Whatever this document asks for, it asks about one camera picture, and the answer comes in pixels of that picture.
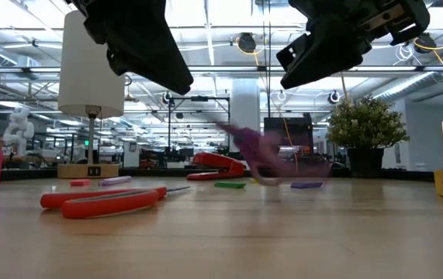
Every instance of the white lampshade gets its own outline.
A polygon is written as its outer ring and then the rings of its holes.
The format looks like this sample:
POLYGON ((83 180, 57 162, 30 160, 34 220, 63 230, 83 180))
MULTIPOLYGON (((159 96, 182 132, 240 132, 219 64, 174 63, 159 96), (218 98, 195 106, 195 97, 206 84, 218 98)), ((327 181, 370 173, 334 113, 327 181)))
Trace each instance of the white lampshade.
POLYGON ((125 78, 116 76, 106 58, 106 45, 96 44, 87 34, 79 11, 66 15, 59 85, 59 110, 87 116, 86 107, 96 106, 100 119, 123 115, 125 78))

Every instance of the table surface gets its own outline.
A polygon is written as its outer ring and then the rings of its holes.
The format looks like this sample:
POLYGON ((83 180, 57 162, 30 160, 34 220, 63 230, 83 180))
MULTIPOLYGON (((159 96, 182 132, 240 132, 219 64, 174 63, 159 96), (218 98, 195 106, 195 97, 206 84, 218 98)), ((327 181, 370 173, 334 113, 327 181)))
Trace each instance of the table surface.
POLYGON ((443 199, 432 183, 235 181, 247 186, 134 178, 113 188, 192 188, 155 208, 84 220, 40 207, 44 192, 83 189, 69 181, 1 183, 0 278, 443 279, 443 199))

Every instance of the lamp base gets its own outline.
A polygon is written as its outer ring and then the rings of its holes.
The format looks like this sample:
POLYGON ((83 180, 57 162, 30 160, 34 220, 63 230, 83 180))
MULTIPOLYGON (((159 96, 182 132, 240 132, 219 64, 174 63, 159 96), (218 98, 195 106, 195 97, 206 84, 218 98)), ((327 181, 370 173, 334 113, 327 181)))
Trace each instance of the lamp base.
POLYGON ((57 166, 57 178, 110 178, 118 176, 118 164, 60 164, 57 166))

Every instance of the plant pot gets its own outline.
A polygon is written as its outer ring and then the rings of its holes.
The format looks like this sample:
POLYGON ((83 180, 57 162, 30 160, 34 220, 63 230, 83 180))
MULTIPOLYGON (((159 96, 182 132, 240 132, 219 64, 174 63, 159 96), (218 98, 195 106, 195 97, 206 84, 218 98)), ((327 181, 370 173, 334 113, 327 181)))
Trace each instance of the plant pot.
POLYGON ((381 177, 383 148, 347 150, 352 177, 381 177))

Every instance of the humanoid robot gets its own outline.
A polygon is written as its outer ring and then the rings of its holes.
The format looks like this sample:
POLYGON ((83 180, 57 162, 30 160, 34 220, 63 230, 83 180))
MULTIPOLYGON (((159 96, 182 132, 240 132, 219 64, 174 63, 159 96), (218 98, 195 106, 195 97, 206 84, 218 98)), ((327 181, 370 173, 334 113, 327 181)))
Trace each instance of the humanoid robot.
POLYGON ((9 116, 9 126, 4 131, 2 141, 6 146, 16 144, 16 156, 24 156, 26 154, 26 139, 33 138, 35 129, 33 123, 28 121, 28 108, 15 108, 14 112, 9 116))

